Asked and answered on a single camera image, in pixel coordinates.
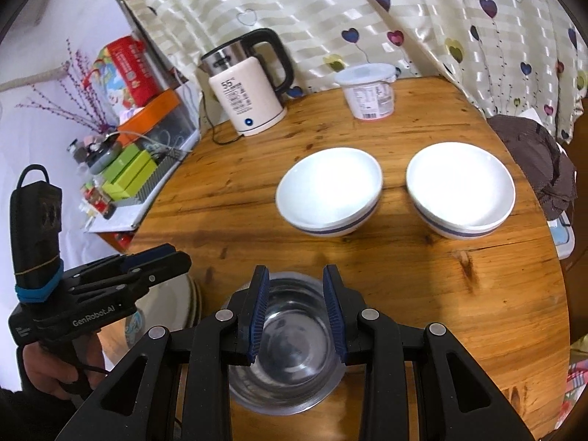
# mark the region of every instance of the orange box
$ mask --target orange box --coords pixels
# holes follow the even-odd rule
[[[178,98],[175,91],[173,89],[166,89],[163,93],[153,98],[141,111],[116,129],[122,132],[118,136],[118,140],[123,146],[135,142],[140,136],[125,134],[125,131],[145,134],[178,107],[179,104],[180,98]]]

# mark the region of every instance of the brown cloth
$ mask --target brown cloth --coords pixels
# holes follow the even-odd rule
[[[576,168],[548,130],[532,119],[499,114],[488,119],[533,187],[548,221],[577,197]]]

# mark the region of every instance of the nutrition label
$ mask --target nutrition label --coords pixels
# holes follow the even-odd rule
[[[392,93],[387,83],[354,87],[353,92],[363,119],[377,119],[392,113]]]
[[[251,109],[251,99],[241,83],[236,82],[234,78],[230,78],[223,81],[221,86],[226,100],[235,113],[243,114]]]

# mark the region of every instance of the blue stripe on bowl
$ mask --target blue stripe on bowl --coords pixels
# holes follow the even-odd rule
[[[418,212],[419,215],[423,219],[425,219],[428,223],[430,223],[432,226],[437,227],[439,230],[442,230],[443,232],[447,232],[448,234],[452,234],[452,235],[457,235],[459,237],[481,237],[481,236],[488,235],[488,234],[494,232],[498,228],[498,227],[494,227],[494,229],[487,230],[486,232],[478,232],[478,233],[475,233],[475,234],[470,234],[470,233],[465,233],[465,232],[458,232],[457,230],[448,229],[447,227],[442,226],[441,224],[436,223],[434,220],[429,219],[414,204],[413,204],[413,207],[415,208],[416,212]]]
[[[373,213],[376,206],[377,206],[377,201],[373,205],[373,207],[370,210],[368,210],[363,216],[361,216],[357,220],[354,220],[353,222],[350,222],[347,225],[344,225],[343,227],[337,227],[336,229],[329,229],[329,230],[307,230],[307,229],[301,229],[300,227],[297,227],[297,229],[300,229],[301,231],[306,232],[307,234],[315,234],[315,235],[327,235],[327,234],[335,234],[337,232],[342,232],[344,230],[351,229],[351,227],[354,227],[355,225],[359,224],[361,221],[365,221]]]

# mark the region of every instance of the green box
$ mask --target green box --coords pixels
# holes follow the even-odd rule
[[[153,174],[156,169],[157,165],[150,159],[143,169],[139,171],[136,177],[126,187],[125,191],[123,192],[126,195],[125,198],[136,196],[137,192],[141,190],[141,187],[143,187],[143,185],[147,182],[147,180],[151,177],[151,174]]]
[[[122,192],[120,192],[119,188],[111,184],[110,182],[105,182],[102,185],[102,190],[108,194],[112,200],[122,200],[126,198]]]
[[[149,153],[147,151],[141,151],[130,163],[126,165],[123,171],[114,181],[112,181],[112,183],[120,188],[119,191],[125,190],[149,161],[151,161],[151,156],[149,156]]]
[[[135,144],[130,144],[119,156],[108,166],[102,176],[107,182],[114,182],[124,168],[139,154],[139,148]]]

